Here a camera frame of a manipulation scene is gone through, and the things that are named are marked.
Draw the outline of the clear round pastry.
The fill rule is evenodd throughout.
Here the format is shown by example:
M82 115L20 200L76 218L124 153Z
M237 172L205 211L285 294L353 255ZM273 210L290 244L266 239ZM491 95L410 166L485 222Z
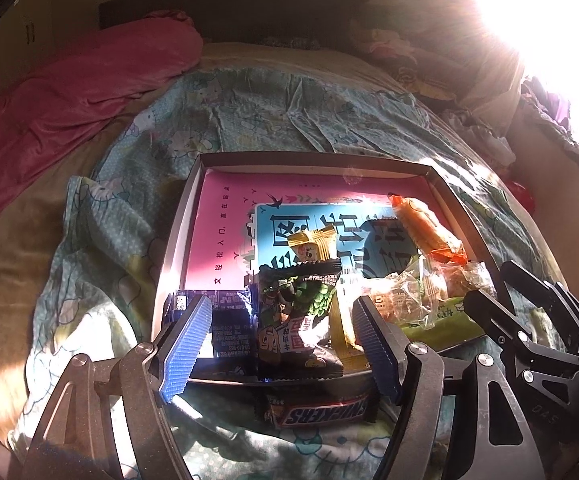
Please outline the clear round pastry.
M353 297L369 296L382 317L399 326L433 324L443 301L464 298L472 290L483 290L492 297L497 294L486 266L475 261L461 266L417 256L402 272L383 278L364 278L359 272L349 274Z

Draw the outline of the green milk bread packet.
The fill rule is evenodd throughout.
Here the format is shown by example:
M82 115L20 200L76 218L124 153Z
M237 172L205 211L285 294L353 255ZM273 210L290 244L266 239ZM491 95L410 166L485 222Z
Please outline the green milk bread packet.
M443 301L433 324L402 323L401 330L411 341L422 341L437 352L457 348L478 339L485 333L465 313L463 300L463 297L452 297Z

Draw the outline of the blue snack packet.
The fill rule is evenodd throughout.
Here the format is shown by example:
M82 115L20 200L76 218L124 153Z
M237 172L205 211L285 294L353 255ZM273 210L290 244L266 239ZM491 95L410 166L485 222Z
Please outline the blue snack packet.
M257 374L258 289L177 290L163 304L162 322L176 321L196 296L212 305L212 320L190 377L241 382Z

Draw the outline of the dark green pea snack bag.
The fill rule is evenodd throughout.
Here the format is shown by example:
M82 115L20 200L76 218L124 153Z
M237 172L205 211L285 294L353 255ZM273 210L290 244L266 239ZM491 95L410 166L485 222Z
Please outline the dark green pea snack bag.
M344 374L343 363L319 337L304 341L310 318L291 312L293 279L318 270L300 263L286 268L262 266L258 273L257 374L262 382L320 380Z

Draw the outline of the yellow wafer snack pack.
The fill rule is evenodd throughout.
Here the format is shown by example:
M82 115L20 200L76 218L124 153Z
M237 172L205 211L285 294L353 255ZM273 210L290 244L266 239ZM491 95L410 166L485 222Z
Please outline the yellow wafer snack pack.
M288 237L288 245L300 268L309 264L318 270L293 279L295 299L291 312L304 313L310 327L304 341L319 337L319 344L334 352L346 372L367 367L361 346L355 340L351 307L355 300L350 274L338 252L338 230L332 222L320 229L303 230Z

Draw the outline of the orange rice cracker pack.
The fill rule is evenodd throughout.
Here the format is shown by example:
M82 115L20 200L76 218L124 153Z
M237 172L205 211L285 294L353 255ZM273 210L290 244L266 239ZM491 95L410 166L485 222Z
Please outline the orange rice cracker pack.
M463 242L438 219L426 203L413 197L389 195L396 217L423 254L439 263L468 263Z

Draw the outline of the hello kitty patterned quilt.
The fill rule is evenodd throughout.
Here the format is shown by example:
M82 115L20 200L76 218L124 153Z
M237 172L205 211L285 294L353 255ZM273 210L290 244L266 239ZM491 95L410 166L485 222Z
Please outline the hello kitty patterned quilt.
M64 235L36 303L29 396L8 443L24 457L77 353L120 356L148 333L184 183L202 153L291 151L428 162L457 194L495 261L559 274L535 222L513 211L467 145L414 96L266 67L195 70L138 113L92 172L73 171Z

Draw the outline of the red plastic bag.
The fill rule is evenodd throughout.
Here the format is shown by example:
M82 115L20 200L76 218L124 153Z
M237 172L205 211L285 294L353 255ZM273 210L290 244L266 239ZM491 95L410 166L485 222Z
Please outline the red plastic bag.
M536 201L528 188L510 178L503 179L504 184L527 212L533 216L536 211Z

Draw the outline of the pink and blue book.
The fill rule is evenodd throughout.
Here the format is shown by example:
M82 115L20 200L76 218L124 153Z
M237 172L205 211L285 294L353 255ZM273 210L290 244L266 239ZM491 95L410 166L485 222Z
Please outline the pink and blue book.
M414 197L446 218L423 177L244 174L210 169L200 189L184 286L236 290L260 266L284 269L298 258L288 238L332 226L337 256L348 274L383 278L400 272L416 248L397 220L390 196Z

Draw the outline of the white plastic bag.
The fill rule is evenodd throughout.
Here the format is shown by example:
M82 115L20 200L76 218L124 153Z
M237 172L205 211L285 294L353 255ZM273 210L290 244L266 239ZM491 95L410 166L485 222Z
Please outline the white plastic bag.
M505 138L493 131L468 110L444 110L441 118L496 172L506 171L516 155Z

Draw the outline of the beige bed sheet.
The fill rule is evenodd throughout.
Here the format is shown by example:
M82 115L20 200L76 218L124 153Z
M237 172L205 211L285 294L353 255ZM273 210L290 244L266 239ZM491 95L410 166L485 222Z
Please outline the beige bed sheet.
M230 66L276 68L284 72L322 76L332 82L362 82L386 90L404 91L383 70L351 55L326 50L214 44L202 58L198 70ZM0 213L1 440L8 439L28 400L26 364L31 352L34 309L50 274L56 246L64 235L62 216L70 174L73 171L92 172L135 116L171 86L166 84L131 101L96 136L45 170L30 188ZM428 110L426 112L464 142L446 122ZM511 201L513 211L523 220L534 222L518 201L504 191L502 182L483 159L464 143L468 147L469 159L486 167L492 182L500 185Z

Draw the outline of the pink rolled blanket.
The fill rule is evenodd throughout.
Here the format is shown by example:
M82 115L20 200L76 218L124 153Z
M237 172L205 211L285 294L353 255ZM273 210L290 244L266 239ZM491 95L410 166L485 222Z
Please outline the pink rolled blanket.
M195 67L204 41L182 11L96 30L0 95L0 212L132 100Z

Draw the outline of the pile of folded clothes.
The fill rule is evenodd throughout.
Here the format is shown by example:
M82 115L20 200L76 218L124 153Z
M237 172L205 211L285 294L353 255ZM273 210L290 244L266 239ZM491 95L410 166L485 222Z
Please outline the pile of folded clothes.
M495 95L491 46L476 19L451 6L365 3L350 20L350 42L393 70L404 86L475 108Z

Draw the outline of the cream wardrobe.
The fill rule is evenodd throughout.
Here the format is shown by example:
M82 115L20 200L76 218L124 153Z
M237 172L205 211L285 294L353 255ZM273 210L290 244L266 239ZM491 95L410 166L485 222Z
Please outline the cream wardrobe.
M47 0L16 0L0 18L0 91L53 51Z

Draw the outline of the dark upholstered headboard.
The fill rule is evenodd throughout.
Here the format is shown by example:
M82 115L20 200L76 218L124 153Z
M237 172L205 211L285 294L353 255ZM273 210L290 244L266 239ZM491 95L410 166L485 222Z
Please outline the dark upholstered headboard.
M305 38L344 49L348 26L369 0L109 0L98 6L108 28L156 11L183 11L213 42Z

